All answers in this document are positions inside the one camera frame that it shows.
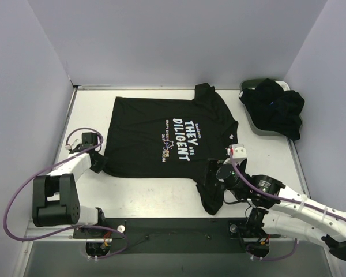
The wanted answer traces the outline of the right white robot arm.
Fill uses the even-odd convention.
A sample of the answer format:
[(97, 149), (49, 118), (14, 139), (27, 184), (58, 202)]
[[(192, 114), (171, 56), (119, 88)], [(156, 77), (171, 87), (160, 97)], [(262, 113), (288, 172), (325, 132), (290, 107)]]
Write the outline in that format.
[(346, 212), (322, 205), (281, 181), (267, 175), (245, 173), (246, 161), (208, 160), (204, 187), (224, 200), (233, 194), (233, 205), (247, 203), (250, 213), (239, 223), (230, 222), (231, 232), (239, 239), (252, 238), (245, 251), (264, 260), (270, 251), (270, 237), (286, 236), (319, 245), (346, 261)]

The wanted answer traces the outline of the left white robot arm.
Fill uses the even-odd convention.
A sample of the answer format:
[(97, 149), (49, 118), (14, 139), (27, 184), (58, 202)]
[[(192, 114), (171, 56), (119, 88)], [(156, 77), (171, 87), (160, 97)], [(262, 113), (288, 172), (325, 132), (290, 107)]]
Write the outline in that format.
[(107, 229), (100, 208), (80, 204), (76, 182), (83, 173), (103, 171), (107, 158), (97, 150), (102, 135), (86, 132), (75, 147), (68, 145), (66, 161), (32, 182), (32, 220), (36, 227), (86, 226), (93, 237), (101, 237)]

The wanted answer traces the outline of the black t shirt pile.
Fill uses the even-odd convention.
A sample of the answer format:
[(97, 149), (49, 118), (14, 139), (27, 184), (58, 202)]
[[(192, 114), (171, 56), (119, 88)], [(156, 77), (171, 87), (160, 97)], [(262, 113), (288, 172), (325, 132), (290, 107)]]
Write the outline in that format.
[(241, 91), (239, 99), (257, 129), (276, 132), (293, 141), (300, 139), (300, 114), (305, 100), (299, 92), (284, 91), (269, 78), (263, 79), (254, 88), (244, 87)]

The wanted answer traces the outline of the black printed t shirt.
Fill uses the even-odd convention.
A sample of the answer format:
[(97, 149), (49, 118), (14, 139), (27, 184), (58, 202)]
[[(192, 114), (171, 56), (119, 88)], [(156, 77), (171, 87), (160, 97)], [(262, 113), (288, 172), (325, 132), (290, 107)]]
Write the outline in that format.
[(206, 169), (211, 159), (226, 158), (237, 129), (225, 101), (207, 83), (195, 87), (191, 100), (117, 97), (103, 170), (119, 178), (192, 179), (204, 210), (214, 215), (224, 191), (206, 184)]

